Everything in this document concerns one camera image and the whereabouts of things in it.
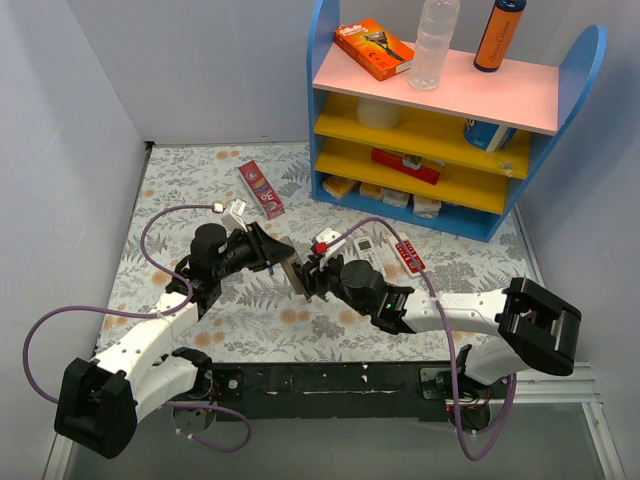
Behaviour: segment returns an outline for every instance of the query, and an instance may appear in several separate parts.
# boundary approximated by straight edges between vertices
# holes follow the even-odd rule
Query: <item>white remote control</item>
[[[422,269],[426,270],[427,267],[425,266],[424,262],[420,258],[420,255],[418,255],[418,252],[416,252],[415,249],[413,248],[413,245],[411,245],[411,242],[409,241],[409,237],[407,237],[407,234],[404,232],[398,232],[398,235],[403,240],[404,244],[409,249],[411,254],[415,257],[415,259],[418,260],[418,262],[420,262],[420,266],[422,267]],[[419,276],[420,271],[415,265],[413,265],[411,258],[409,257],[409,255],[407,255],[407,252],[404,250],[404,248],[402,248],[402,246],[398,243],[398,241],[396,240],[396,237],[391,236],[387,238],[387,242],[389,243],[389,246],[391,247],[391,250],[393,250],[393,253],[395,254],[398,261],[404,267],[405,271],[407,272],[407,275],[409,275],[410,277]]]
[[[380,261],[380,257],[378,257],[378,254],[373,248],[371,237],[360,237],[354,240],[353,243],[356,247],[358,258],[360,260],[366,260],[367,262],[369,262],[374,270],[377,270],[382,274],[383,278],[386,277],[387,274],[384,271],[384,266]]]

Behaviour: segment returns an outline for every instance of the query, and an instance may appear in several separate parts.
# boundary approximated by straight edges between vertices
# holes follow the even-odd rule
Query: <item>orange bottle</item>
[[[483,72],[495,72],[509,49],[527,0],[496,0],[473,64]]]

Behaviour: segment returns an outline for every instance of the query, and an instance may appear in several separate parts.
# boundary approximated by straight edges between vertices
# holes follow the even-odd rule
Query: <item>blue can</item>
[[[513,127],[469,119],[464,126],[464,137],[474,147],[495,152],[509,145],[516,130]]]

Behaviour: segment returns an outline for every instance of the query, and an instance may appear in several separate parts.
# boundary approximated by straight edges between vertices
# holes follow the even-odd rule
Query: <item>water bottle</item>
[[[426,0],[422,8],[409,84],[433,90],[440,83],[460,12],[460,0]]]

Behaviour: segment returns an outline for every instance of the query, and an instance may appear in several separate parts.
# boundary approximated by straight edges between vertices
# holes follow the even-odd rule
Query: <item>floral tablecloth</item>
[[[237,167],[255,160],[282,198],[286,214],[267,220],[240,180]],[[138,248],[140,232],[159,210],[180,204],[210,204],[240,197],[247,201],[245,222],[257,220],[275,238],[289,236],[304,258],[311,238],[325,227],[345,231],[368,215],[310,198],[307,144],[154,148],[135,207],[109,306],[148,312],[169,276],[145,262]],[[159,220],[150,232],[150,253],[175,265],[189,253],[195,229],[216,216],[204,210],[181,211]],[[488,244],[391,221],[408,234],[439,291],[481,292],[508,284],[512,276],[530,276],[526,247],[509,217]],[[373,239],[387,281],[421,288],[395,259],[382,225],[367,224],[359,235]],[[346,256],[355,258],[349,243]],[[97,343],[102,351],[136,323],[124,316],[105,317]],[[482,335],[455,333],[457,348],[486,341]],[[280,267],[242,271],[223,282],[222,296],[205,317],[176,339],[198,348],[216,362],[402,361],[447,358],[443,332],[392,336],[371,326],[329,295],[308,304],[296,296]]]

